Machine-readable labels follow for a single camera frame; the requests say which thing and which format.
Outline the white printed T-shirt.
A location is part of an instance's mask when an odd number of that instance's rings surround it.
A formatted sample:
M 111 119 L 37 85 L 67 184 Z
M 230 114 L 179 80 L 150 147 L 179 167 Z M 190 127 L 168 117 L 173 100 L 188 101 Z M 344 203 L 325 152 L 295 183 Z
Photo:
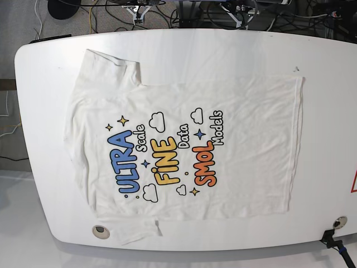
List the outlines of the white printed T-shirt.
M 284 214 L 300 152 L 299 76 L 141 82 L 137 62 L 87 50 L 64 144 L 90 210 L 121 244 L 162 222 Z

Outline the black flat edge device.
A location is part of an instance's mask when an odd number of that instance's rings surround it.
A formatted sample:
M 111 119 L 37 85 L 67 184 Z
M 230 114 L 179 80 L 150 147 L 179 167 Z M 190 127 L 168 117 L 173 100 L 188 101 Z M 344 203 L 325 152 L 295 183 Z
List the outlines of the black flat edge device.
M 42 38 L 42 39 L 32 40 L 29 44 L 35 44 L 35 43 L 44 42 L 44 41 L 52 41 L 52 40 L 57 40 L 57 39 L 64 39 L 64 38 L 68 38 L 68 37 L 72 37 L 72 34 L 52 36 L 52 37 L 46 37 L 46 38 Z

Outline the black round stand base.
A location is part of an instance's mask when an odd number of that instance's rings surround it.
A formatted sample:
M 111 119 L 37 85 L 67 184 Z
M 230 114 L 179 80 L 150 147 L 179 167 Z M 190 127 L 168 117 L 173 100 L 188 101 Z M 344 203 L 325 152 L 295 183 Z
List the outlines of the black round stand base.
M 81 4 L 81 0 L 78 1 L 58 1 L 48 0 L 47 9 L 51 17 L 57 20 L 67 20 L 73 17 Z

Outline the black aluminium frame stand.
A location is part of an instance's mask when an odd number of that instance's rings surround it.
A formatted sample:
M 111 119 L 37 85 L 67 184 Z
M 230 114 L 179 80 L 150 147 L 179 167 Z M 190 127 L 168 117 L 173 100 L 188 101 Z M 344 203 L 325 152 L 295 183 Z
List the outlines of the black aluminium frame stand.
M 209 1 L 176 1 L 179 28 L 209 28 L 211 22 L 206 15 Z

